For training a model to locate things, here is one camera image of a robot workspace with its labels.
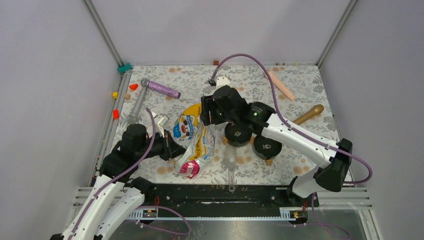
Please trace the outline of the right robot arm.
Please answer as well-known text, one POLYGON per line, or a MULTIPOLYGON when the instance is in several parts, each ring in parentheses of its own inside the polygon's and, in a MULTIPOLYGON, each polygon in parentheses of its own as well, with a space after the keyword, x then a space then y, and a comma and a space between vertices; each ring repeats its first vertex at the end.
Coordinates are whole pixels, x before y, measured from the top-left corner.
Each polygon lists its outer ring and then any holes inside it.
POLYGON ((283 144, 315 163, 308 173, 295 177, 287 187, 286 198, 293 206, 323 190, 340 192, 351 165, 352 143, 336 142, 320 137, 297 124, 285 120, 281 113, 262 103, 248 103, 228 85, 212 95, 201 97, 200 119, 204 125, 230 123, 241 130, 283 144))

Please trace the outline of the cat food bag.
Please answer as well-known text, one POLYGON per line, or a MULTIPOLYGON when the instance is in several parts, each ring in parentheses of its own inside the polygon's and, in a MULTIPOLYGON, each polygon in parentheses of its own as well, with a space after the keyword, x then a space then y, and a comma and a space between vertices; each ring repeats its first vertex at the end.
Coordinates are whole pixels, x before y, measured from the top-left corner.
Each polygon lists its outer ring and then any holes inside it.
POLYGON ((191 105, 178 116, 172 129, 172 138, 185 149, 174 160, 175 172, 189 179, 204 170, 215 154, 215 135, 203 124, 201 113, 200 103, 191 105))

